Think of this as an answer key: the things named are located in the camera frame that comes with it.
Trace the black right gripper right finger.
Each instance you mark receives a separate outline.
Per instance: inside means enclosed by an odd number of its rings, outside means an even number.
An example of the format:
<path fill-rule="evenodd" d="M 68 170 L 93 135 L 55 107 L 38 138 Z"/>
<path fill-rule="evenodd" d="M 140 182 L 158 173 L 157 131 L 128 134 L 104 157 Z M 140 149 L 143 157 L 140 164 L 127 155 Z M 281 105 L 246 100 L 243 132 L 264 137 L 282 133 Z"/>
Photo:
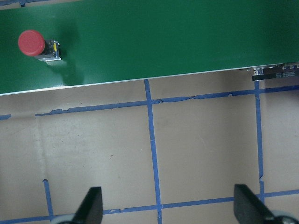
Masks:
<path fill-rule="evenodd" d="M 240 224 L 282 223 L 245 184 L 234 185 L 234 215 Z"/>

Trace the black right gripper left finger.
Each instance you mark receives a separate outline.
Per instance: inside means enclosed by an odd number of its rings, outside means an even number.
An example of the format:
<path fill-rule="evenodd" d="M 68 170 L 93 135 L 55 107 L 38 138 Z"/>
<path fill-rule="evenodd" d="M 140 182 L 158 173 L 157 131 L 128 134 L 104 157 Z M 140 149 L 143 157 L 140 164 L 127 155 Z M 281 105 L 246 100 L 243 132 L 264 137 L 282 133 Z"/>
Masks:
<path fill-rule="evenodd" d="M 72 224 L 100 224 L 103 219 L 103 200 L 101 187 L 91 187 L 74 217 Z"/>

